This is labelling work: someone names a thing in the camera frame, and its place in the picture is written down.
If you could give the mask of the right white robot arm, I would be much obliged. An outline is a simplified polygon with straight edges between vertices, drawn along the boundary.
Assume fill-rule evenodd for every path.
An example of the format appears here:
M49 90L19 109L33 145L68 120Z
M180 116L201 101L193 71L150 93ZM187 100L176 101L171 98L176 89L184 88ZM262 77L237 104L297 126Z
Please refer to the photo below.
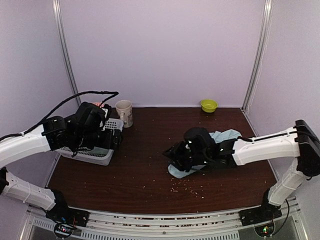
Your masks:
M283 131L249 138L233 129L209 132L204 127L192 127L163 155L169 159L169 173L178 179L206 166L220 170L292 157L282 179L264 193L256 210L261 221L268 220L303 182L320 174L320 140L302 119Z

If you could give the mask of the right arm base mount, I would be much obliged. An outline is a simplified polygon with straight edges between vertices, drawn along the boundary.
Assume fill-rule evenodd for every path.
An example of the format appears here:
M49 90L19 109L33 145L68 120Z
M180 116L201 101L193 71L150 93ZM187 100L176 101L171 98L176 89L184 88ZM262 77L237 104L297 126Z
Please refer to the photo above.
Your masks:
M276 232L274 220L282 216L280 206L269 203L241 210L238 214L241 225L243 227L253 226L255 233L262 238L271 237Z

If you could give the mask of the green panda towel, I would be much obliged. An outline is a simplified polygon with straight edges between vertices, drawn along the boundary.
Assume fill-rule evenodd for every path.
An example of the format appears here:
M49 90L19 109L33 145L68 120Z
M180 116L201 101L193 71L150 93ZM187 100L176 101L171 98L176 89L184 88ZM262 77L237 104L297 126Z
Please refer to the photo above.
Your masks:
M94 155L96 157L104 157L109 153L109 151L109 149L94 147L92 150L89 151L89 154Z

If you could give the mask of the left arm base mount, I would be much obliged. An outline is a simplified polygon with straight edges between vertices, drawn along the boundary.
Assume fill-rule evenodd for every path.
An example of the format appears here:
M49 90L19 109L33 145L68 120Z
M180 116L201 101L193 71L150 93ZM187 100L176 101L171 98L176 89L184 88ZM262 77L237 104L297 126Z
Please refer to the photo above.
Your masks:
M86 227L90 213L86 210L70 208L64 201L56 203L51 210L44 210L45 216L52 220L54 235L61 240L69 238L78 227Z

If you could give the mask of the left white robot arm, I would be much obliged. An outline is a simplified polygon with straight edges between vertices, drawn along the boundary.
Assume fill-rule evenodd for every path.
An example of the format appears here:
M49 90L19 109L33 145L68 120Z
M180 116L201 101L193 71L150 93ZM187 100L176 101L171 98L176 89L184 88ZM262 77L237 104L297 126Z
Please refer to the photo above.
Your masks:
M72 156L73 152L66 145L59 148L52 147L47 137L43 135L44 131L43 126L38 126L30 133L10 137L0 143L0 194L21 200L23 203L37 206L46 211L52 211L53 215L61 222L67 222L72 218L72 211L61 192L22 180L9 172L6 165L38 153L56 151L66 158L107 166L111 161L116 145L95 146L93 149L84 146L77 155Z

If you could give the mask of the white plastic basket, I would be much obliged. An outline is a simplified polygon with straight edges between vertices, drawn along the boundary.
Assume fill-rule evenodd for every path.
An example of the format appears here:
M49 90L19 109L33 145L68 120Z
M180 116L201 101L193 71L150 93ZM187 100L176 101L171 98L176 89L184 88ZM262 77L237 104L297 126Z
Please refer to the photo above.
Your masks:
M110 118L105 122L105 130L113 130L113 135L119 139L117 146L119 146L122 142L123 126L124 123L120 119ZM56 152L58 152L63 157L73 160L107 166L110 163L115 150L94 147L93 150L78 151L76 156L72 156L73 152L69 148L63 147L56 150Z

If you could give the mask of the light blue towel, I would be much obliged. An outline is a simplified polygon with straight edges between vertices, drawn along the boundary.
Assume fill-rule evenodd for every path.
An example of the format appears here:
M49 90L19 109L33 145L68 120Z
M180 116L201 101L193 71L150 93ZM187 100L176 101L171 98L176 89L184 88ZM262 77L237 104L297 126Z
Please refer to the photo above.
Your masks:
M223 132L220 131L215 131L215 132L210 132L209 133L210 137L216 142L216 143L221 143L226 140L231 140L231 139L237 139L238 137L241 137L242 134L234 129L229 129ZM182 179L184 177L187 177L195 172L201 171L203 168L205 168L206 165L195 165L191 168L189 171L180 171L178 170L172 163L170 163L167 167L167 171L170 175L177 179Z

